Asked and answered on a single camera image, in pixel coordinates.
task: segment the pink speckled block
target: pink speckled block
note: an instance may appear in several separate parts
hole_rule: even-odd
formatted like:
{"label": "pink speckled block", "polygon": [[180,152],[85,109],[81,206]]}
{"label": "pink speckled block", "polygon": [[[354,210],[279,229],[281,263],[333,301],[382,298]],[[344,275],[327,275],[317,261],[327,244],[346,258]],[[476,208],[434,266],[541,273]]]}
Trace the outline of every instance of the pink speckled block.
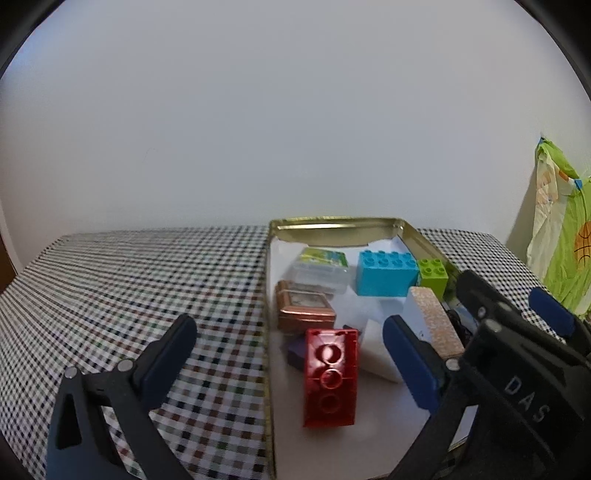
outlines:
{"label": "pink speckled block", "polygon": [[402,318],[414,333],[429,342],[444,360],[464,353],[445,310],[427,287],[411,287],[404,303]]}

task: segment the white wall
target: white wall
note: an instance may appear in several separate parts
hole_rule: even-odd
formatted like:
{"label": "white wall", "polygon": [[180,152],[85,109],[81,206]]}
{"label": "white wall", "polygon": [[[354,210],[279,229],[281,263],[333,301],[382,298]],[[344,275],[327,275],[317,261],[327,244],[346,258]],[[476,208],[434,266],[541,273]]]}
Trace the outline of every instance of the white wall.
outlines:
{"label": "white wall", "polygon": [[0,200],[24,264],[65,233],[293,215],[506,241],[540,132],[584,167],[590,131],[512,0],[66,0],[0,82]]}

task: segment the green cloth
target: green cloth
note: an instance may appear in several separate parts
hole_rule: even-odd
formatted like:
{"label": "green cloth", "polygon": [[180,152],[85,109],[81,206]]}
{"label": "green cloth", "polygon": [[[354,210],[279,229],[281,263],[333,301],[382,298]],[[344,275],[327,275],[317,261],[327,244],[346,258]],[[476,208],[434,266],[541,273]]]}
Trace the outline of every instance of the green cloth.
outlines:
{"label": "green cloth", "polygon": [[591,206],[589,179],[583,181],[581,190],[574,188],[569,195],[558,244],[543,281],[550,293],[572,312],[591,286],[591,257],[588,256],[591,255],[591,238],[584,238],[591,235],[587,206]]}
{"label": "green cloth", "polygon": [[552,159],[552,161],[556,163],[558,168],[566,173],[570,178],[579,178],[579,174],[570,165],[562,150],[546,138],[542,138],[538,143],[538,147],[535,150],[535,157],[539,159],[542,152],[545,152]]}

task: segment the gold metal tray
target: gold metal tray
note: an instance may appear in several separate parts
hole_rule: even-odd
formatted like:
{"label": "gold metal tray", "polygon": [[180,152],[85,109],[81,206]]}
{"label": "gold metal tray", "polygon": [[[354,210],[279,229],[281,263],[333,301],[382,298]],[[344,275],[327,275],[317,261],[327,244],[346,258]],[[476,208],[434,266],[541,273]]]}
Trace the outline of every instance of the gold metal tray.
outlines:
{"label": "gold metal tray", "polygon": [[[396,236],[402,239],[416,259],[438,258],[443,262],[449,276],[444,299],[449,301],[455,298],[456,280],[459,275],[457,267],[416,228],[400,218],[302,217],[273,220],[269,224],[267,246],[270,245],[273,237],[287,242],[305,243],[311,247],[337,248],[360,247],[370,242]],[[269,303],[266,299],[265,307],[267,319],[269,319]],[[269,327],[267,326],[265,338],[267,349],[268,341]],[[276,480],[268,355],[266,355],[265,368],[267,369],[265,375],[267,460],[269,475],[272,480]]]}

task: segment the checkered tablecloth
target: checkered tablecloth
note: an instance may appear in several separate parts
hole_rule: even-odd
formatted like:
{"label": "checkered tablecloth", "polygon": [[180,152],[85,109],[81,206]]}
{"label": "checkered tablecloth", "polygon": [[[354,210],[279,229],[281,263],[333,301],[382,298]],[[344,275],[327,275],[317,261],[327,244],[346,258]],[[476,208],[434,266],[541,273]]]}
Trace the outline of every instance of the checkered tablecloth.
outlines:
{"label": "checkered tablecloth", "polygon": [[[527,307],[539,283],[493,237],[423,234]],[[266,238],[263,226],[70,235],[15,279],[0,296],[0,430],[35,479],[45,475],[64,369],[98,372],[136,358],[180,313],[195,318],[200,339],[151,413],[155,425],[195,478],[266,477]],[[529,310],[527,318],[548,328]],[[126,468],[142,477],[112,411],[105,414]]]}

